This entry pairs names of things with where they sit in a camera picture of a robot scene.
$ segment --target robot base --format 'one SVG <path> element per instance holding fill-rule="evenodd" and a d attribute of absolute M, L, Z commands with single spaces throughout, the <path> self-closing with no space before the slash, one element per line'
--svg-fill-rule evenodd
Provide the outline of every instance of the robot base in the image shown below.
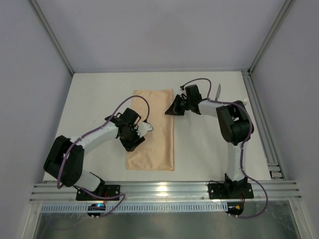
<path fill-rule="evenodd" d="M 253 189 L 250 183 L 242 189 L 242 193 L 237 196 L 230 196 L 223 183 L 208 183 L 209 199 L 245 199 L 254 198 Z"/>
<path fill-rule="evenodd" d="M 100 197 L 114 197 L 118 196 L 120 192 L 121 186 L 120 185 L 105 185 L 105 182 L 101 182 L 98 188 L 92 192 L 94 195 Z M 79 189 L 76 194 L 77 201 L 101 201 L 101 199 L 97 199 L 92 197 L 91 195 L 87 194 L 83 190 Z M 109 199 L 109 201 L 119 201 L 120 198 Z"/>

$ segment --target beige cloth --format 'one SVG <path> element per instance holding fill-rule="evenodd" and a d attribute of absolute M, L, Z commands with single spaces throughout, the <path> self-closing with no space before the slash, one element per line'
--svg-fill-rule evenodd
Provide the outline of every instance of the beige cloth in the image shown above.
<path fill-rule="evenodd" d="M 126 168 L 134 170 L 174 170 L 174 132 L 173 116 L 165 115 L 173 101 L 172 89 L 162 91 L 134 91 L 134 95 L 143 96 L 150 105 L 148 122 L 154 130 L 147 133 L 145 141 L 133 152 L 127 152 Z M 140 98 L 133 98 L 132 109 L 142 120 L 148 109 Z"/>

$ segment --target white table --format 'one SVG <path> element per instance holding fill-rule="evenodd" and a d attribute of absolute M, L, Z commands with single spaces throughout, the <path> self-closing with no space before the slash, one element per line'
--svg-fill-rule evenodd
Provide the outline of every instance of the white table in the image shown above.
<path fill-rule="evenodd" d="M 134 90 L 172 88 L 179 94 L 183 83 L 206 77 L 212 81 L 211 98 L 221 84 L 221 101 L 248 97 L 241 72 L 150 72 L 150 73 L 80 73 L 75 74 L 57 136 L 71 137 L 101 125 L 104 118 Z M 203 97 L 208 83 L 197 81 Z M 130 107 L 127 102 L 120 109 Z M 246 172 L 257 180 L 270 180 L 267 161 L 250 104 L 246 106 L 255 126 L 246 153 Z M 218 120 L 186 112 L 174 119 L 174 171 L 136 171 L 125 168 L 126 151 L 117 139 L 108 141 L 89 153 L 84 169 L 107 181 L 209 181 L 224 180 L 227 168 L 227 143 L 223 140 Z M 47 173 L 44 180 L 52 181 Z"/>

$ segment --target gray wall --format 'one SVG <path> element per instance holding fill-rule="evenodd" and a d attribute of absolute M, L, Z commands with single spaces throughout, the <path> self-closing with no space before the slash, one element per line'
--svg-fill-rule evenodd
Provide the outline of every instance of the gray wall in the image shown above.
<path fill-rule="evenodd" d="M 21 234 L 71 76 L 26 0 L 0 3 L 0 233 Z"/>
<path fill-rule="evenodd" d="M 291 178 L 319 225 L 319 1 L 296 1 L 253 73 Z"/>
<path fill-rule="evenodd" d="M 284 0 L 38 0 L 75 72 L 248 68 Z"/>

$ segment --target glass panel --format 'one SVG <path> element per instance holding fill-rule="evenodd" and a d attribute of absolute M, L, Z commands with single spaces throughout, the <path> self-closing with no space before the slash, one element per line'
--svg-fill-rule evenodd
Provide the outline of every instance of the glass panel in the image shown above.
<path fill-rule="evenodd" d="M 264 202 L 246 202 L 245 215 Z M 289 202 L 270 202 L 260 217 L 242 220 L 214 213 L 113 214 L 91 220 L 87 214 L 41 214 L 34 239 L 299 239 Z"/>

